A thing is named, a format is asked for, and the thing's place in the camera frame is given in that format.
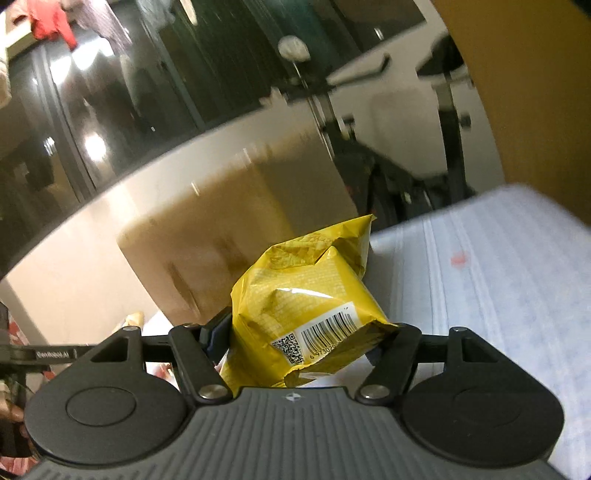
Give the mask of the yellow snack bag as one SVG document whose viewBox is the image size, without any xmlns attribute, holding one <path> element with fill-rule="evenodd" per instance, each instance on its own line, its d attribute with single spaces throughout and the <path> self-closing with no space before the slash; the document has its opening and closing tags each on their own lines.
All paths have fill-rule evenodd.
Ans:
<svg viewBox="0 0 591 480">
<path fill-rule="evenodd" d="M 356 217 L 273 245 L 236 281 L 221 366 L 233 393 L 335 374 L 398 330 L 363 284 L 373 221 Z"/>
</svg>

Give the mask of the brown cardboard box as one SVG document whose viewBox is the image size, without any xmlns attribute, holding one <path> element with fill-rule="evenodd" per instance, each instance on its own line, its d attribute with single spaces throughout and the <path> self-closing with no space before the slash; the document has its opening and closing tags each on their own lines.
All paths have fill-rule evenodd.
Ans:
<svg viewBox="0 0 591 480">
<path fill-rule="evenodd" d="M 172 325 L 203 325 L 267 248 L 357 214 L 325 144 L 308 130 L 246 147 L 126 227 L 118 246 Z"/>
</svg>

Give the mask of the checked strawberry bed sheet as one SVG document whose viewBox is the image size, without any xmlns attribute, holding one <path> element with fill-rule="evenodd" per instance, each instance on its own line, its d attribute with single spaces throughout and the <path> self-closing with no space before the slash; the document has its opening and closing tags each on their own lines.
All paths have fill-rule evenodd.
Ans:
<svg viewBox="0 0 591 480">
<path fill-rule="evenodd" d="M 590 229 L 525 186 L 374 234 L 366 284 L 417 327 L 400 405 L 363 405 L 376 354 L 339 373 L 339 420 L 297 479 L 586 479 Z"/>
</svg>

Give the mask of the dark glass window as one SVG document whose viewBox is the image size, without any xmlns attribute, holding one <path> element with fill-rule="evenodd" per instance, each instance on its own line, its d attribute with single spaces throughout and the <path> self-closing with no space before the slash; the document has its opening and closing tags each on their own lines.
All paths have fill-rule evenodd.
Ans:
<svg viewBox="0 0 591 480">
<path fill-rule="evenodd" d="M 331 73 L 425 20 L 413 1 L 59 1 L 78 46 L 1 61 L 1 269 L 97 194 L 255 111 L 290 71 L 294 35 Z M 2 26 L 31 25 L 27 1 Z"/>
</svg>

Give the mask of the wooden headboard panel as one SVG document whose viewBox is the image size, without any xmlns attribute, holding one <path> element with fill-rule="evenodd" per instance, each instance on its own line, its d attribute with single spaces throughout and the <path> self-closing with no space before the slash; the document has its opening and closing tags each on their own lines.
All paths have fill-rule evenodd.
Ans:
<svg viewBox="0 0 591 480">
<path fill-rule="evenodd" d="M 590 221 L 590 4 L 437 1 L 475 81 L 505 179 Z"/>
</svg>

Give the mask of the red hanging garment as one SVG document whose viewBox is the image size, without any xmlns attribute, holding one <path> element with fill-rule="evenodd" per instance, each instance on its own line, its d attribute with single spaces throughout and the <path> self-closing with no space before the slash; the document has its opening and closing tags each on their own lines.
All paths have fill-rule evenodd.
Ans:
<svg viewBox="0 0 591 480">
<path fill-rule="evenodd" d="M 61 37 L 70 51 L 77 48 L 78 42 L 59 1 L 28 0 L 27 14 L 36 40 L 56 40 Z"/>
</svg>

